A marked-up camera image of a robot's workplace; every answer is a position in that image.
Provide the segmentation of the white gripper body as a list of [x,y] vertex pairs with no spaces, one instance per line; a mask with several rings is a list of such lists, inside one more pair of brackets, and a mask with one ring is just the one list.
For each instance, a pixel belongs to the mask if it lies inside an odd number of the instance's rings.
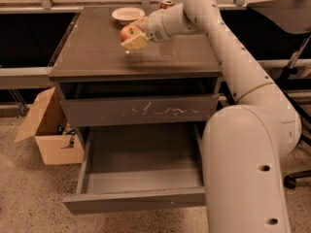
[[170,38],[163,26],[163,13],[163,9],[151,13],[149,16],[147,16],[143,25],[144,32],[147,34],[150,40],[155,43],[166,41]]

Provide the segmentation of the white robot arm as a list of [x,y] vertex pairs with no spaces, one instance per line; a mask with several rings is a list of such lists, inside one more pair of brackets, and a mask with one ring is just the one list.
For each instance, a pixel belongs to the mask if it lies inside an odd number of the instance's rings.
[[126,50],[201,32],[234,105],[202,136],[209,233],[291,233],[280,159],[297,145],[301,121],[289,99],[224,23],[216,0],[185,0],[128,24]]

